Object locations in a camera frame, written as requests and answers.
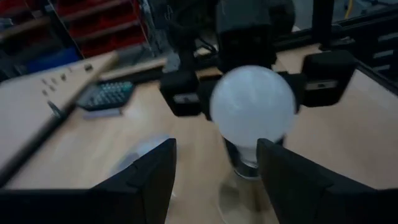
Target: wooden workbench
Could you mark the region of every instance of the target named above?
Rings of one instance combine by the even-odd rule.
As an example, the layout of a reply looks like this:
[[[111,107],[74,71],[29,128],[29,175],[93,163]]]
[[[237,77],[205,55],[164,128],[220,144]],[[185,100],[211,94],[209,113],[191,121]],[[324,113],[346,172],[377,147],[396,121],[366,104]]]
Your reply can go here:
[[[317,46],[280,52],[277,70],[284,67],[299,72],[303,57],[314,52],[318,52]],[[116,76],[118,71],[105,74],[103,79]],[[371,187],[398,187],[394,175],[398,168],[397,110],[395,95],[356,71],[337,105],[302,107],[285,146]],[[76,109],[6,187],[89,188],[107,179],[132,146],[168,134],[177,139],[178,151],[176,197],[169,208],[169,222],[222,223],[216,198],[231,165],[216,126],[203,115],[175,117],[157,82],[138,86],[121,117],[86,121],[82,114]]]

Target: wooden board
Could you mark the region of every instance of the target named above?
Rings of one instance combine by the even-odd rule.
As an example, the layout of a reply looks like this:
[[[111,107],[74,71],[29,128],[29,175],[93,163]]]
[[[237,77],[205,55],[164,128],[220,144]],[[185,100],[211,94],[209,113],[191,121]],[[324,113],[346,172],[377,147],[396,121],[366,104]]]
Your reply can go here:
[[[13,27],[10,27],[6,30],[3,30],[0,32],[0,42],[4,41],[7,38],[10,38],[14,35],[20,34],[22,32],[35,29],[37,27],[45,26],[50,23],[50,18],[48,17],[42,17],[39,19],[34,19],[29,22],[25,22],[20,25],[15,25]]]
[[[47,104],[48,100],[60,109],[66,108],[80,90],[116,60],[116,53],[110,53],[2,82],[0,84],[0,172],[4,172],[5,168],[15,162],[13,158],[23,153],[54,118],[53,111]],[[93,70],[87,73],[84,65],[89,63],[92,64]],[[63,74],[66,77],[65,81],[61,79]]]

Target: label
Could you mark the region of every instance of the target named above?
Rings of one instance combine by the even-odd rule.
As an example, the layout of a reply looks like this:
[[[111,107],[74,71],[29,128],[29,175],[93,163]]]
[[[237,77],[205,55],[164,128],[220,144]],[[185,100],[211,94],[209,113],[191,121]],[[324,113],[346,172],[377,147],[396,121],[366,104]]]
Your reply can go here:
[[[305,90],[322,90],[322,89],[336,88],[337,83],[338,82],[336,80],[310,82],[307,83]]]
[[[198,103],[199,97],[196,93],[184,93],[173,96],[174,102],[179,104]]]

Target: light bulb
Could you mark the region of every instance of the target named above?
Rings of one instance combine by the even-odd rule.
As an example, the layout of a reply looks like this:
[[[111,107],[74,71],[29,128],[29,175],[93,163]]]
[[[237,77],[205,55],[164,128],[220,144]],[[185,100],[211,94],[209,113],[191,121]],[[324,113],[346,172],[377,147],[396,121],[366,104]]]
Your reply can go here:
[[[289,84],[268,68],[235,68],[217,83],[210,115],[220,133],[237,146],[241,159],[256,163],[259,138],[276,142],[292,126],[295,98]]]

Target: calculator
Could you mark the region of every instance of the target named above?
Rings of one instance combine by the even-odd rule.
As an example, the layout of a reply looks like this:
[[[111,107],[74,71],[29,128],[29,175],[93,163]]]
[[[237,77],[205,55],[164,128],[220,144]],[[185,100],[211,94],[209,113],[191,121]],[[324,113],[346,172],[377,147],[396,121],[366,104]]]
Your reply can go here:
[[[90,85],[77,101],[87,111],[99,111],[124,106],[134,90],[131,82],[111,82]]]

